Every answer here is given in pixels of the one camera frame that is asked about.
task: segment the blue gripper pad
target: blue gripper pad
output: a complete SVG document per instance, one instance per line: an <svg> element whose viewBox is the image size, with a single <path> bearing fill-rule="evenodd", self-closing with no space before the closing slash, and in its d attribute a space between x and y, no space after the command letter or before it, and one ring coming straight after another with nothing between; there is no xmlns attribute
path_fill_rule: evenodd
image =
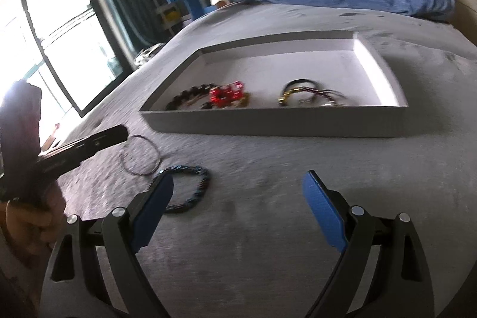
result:
<svg viewBox="0 0 477 318"><path fill-rule="evenodd" d="M344 234L344 220L333 206L326 194L328 190L314 171L309 171L303 178L303 194L311 208L316 221L321 227L330 246L344 252L348 240Z"/></svg>
<svg viewBox="0 0 477 318"><path fill-rule="evenodd" d="M131 250L135 254L151 241L152 235L172 198L174 193L172 175L165 174L157 186L155 188L150 187L149 190L154 190L154 192L143 206L133 225L134 237L131 240Z"/></svg>

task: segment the window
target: window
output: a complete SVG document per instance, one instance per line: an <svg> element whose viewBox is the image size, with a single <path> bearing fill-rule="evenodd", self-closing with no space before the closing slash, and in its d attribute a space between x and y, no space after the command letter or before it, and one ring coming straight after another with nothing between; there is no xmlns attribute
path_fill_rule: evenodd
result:
<svg viewBox="0 0 477 318"><path fill-rule="evenodd" d="M0 102L16 80L40 87L42 142L131 72L97 0L0 0Z"/></svg>

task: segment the dark blue beaded bracelet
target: dark blue beaded bracelet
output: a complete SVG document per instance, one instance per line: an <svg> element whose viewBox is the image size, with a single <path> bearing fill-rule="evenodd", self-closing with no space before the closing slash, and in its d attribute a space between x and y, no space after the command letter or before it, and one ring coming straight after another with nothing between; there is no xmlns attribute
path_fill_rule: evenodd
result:
<svg viewBox="0 0 477 318"><path fill-rule="evenodd" d="M186 173L186 174L196 174L202 177L200 180L199 185L196 187L196 191L192 194L190 198L188 198L182 204L169 204L165 209L164 213L183 213L187 212L189 209L192 209L196 206L204 197L207 187L210 181L210 175L207 169L204 169L200 166L184 166L184 165L177 165L171 166L167 169L159 171L159 174L163 173Z"/></svg>

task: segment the bed sheet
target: bed sheet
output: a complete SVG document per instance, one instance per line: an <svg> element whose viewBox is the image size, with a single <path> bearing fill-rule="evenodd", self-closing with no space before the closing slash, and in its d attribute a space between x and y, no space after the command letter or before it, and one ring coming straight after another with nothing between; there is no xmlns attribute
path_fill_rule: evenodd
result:
<svg viewBox="0 0 477 318"><path fill-rule="evenodd" d="M155 133L139 108L197 49L257 35L302 30L360 31L386 59L409 101L395 139L273 138ZM302 195L314 169L350 204L376 216L408 213L421 238L436 312L477 258L477 48L450 25L370 10L231 5L193 22L132 74L69 139L123 123L150 137L164 160L210 169L203 201L162 218L137 255L173 317L302 317L339 257ZM119 146L60 179L68 214L104 216L144 191L148 179L120 166ZM173 200L191 186L178 181ZM100 258L106 254L99 249ZM110 271L105 280L121 301ZM367 271L364 284L371 281ZM360 288L356 303L366 290Z"/></svg>

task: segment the black handheld device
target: black handheld device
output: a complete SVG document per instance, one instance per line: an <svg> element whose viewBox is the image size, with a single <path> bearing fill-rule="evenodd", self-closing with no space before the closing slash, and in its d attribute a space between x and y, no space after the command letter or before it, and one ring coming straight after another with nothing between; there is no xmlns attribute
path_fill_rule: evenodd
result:
<svg viewBox="0 0 477 318"><path fill-rule="evenodd" d="M127 140L115 126L40 154L41 89L21 80L9 89L0 107L0 201L41 205L48 185L79 167L96 152Z"/></svg>

